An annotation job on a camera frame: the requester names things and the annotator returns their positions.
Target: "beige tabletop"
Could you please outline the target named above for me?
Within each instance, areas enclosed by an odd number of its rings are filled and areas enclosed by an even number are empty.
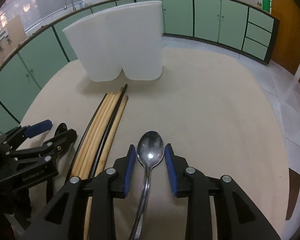
[[[79,60],[68,63],[39,93],[21,124],[45,119],[53,128],[22,146],[53,137],[65,122],[78,133],[58,164],[55,190],[63,185],[79,141],[107,92],[128,84],[129,100],[106,163],[127,154],[130,144],[155,130],[176,155],[205,175],[230,175],[280,235],[288,206],[288,155],[279,125],[252,74],[231,57],[194,49],[165,48],[164,68],[154,81],[128,80],[122,72],[109,82],[92,82]],[[127,239],[141,193],[143,167],[136,162],[125,200],[114,200],[117,239]],[[45,184],[30,190],[33,216],[45,203]],[[165,162],[151,174],[143,239],[184,239],[187,199],[173,197]]]

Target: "white plastic container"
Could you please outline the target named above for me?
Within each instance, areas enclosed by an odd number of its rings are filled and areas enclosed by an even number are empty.
[[[86,16],[63,32],[91,80],[133,80],[162,73],[162,2],[125,4]]]

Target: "bundle of chopsticks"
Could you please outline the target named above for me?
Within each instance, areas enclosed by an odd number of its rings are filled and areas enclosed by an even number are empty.
[[[117,94],[105,94],[82,137],[67,179],[72,176],[88,179],[103,171],[115,132],[128,101],[128,96],[124,97],[127,86],[126,84]],[[89,237],[91,204],[92,197],[89,197],[84,223],[84,239]]]

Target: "blue gripper pad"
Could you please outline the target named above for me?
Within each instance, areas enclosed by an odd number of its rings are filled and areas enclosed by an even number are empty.
[[[23,133],[25,138],[33,138],[39,134],[49,131],[52,128],[52,122],[50,120],[45,120],[39,122],[33,126],[29,126]]]
[[[125,197],[128,196],[128,193],[130,191],[135,162],[136,162],[136,148],[133,146],[131,148],[131,153],[130,153],[130,158],[129,158],[129,162],[128,162],[128,166],[127,166],[127,171],[124,175],[123,193],[124,193]]]
[[[165,156],[164,158],[166,160],[166,165],[168,170],[170,188],[173,195],[176,197],[178,193],[177,174],[173,166],[172,157],[168,145],[166,145],[166,147],[164,148],[164,156]]]

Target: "wall faucet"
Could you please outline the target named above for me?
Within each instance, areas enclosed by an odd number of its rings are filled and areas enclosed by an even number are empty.
[[[75,12],[77,9],[74,7],[74,4],[73,4],[73,0],[70,0],[71,1],[71,4],[72,4],[72,10]],[[64,10],[67,9],[67,0],[65,0],[65,6],[64,6]]]

